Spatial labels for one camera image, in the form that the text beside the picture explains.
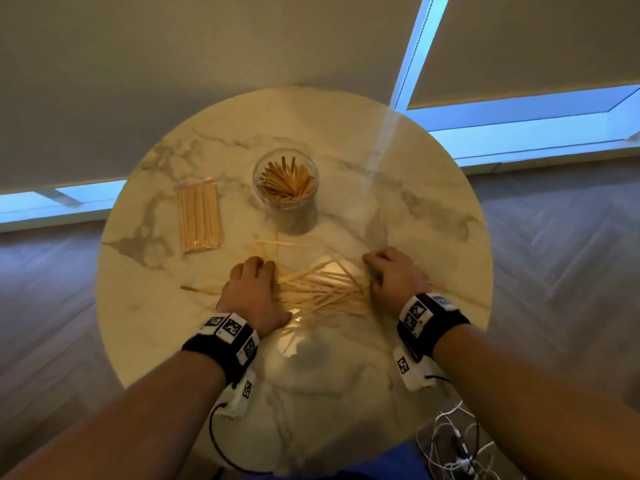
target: marble tabletop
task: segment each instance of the marble tabletop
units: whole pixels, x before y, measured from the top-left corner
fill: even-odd
[[[316,226],[280,238],[331,243],[349,257],[395,246],[471,322],[487,327],[493,265],[486,224],[466,177],[436,140],[361,96],[264,89],[208,107],[171,131],[115,204],[95,294],[102,339],[124,386],[179,350],[211,313],[216,297],[181,285],[224,284],[230,268],[249,257],[253,233],[274,238],[252,170],[276,148],[309,155],[320,174]],[[174,186],[203,177],[219,179],[225,247],[184,256]],[[318,248],[279,253],[292,271],[321,257]],[[228,457],[252,470],[331,472],[377,456],[433,418],[441,391],[407,391],[392,357],[395,323],[378,323],[327,317],[314,330],[263,340],[245,417],[215,419]],[[195,452],[217,459],[205,429]]]

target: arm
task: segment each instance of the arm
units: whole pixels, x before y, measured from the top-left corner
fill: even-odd
[[[273,299],[274,270],[272,261],[263,264],[257,257],[235,266],[217,311],[237,313],[260,338],[284,326],[291,315]],[[180,351],[5,478],[175,478],[226,384],[225,373],[215,361]]]
[[[395,317],[414,294],[429,291],[426,277],[394,248],[364,261],[382,274],[374,296]],[[500,350],[471,325],[447,331],[433,358],[530,478],[640,478],[640,415],[624,404]]]

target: black wrist strap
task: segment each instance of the black wrist strap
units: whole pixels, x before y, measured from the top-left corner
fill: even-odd
[[[238,383],[253,361],[258,348],[257,332],[240,316],[215,314],[182,350],[199,352],[215,360],[225,371],[227,385]]]
[[[412,358],[420,362],[421,355],[433,358],[433,348],[446,332],[469,323],[442,295],[420,293],[404,306],[397,329]]]

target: glass jar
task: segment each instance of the glass jar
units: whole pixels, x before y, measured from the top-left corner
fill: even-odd
[[[267,168],[268,163],[282,165],[282,157],[291,164],[292,158],[296,158],[296,165],[307,167],[309,175],[314,178],[311,191],[304,197],[293,202],[281,202],[269,198],[260,184],[260,176]],[[295,148],[276,148],[258,160],[253,169],[253,190],[258,198],[267,206],[276,228],[290,235],[300,235],[311,230],[317,222],[316,193],[320,184],[318,168],[309,156]]]

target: herringbone parquet floor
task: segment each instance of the herringbone parquet floor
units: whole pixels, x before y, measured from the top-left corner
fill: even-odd
[[[493,242],[489,333],[640,411],[640,158],[471,181]],[[121,390],[95,320],[101,231],[0,234],[0,476]]]

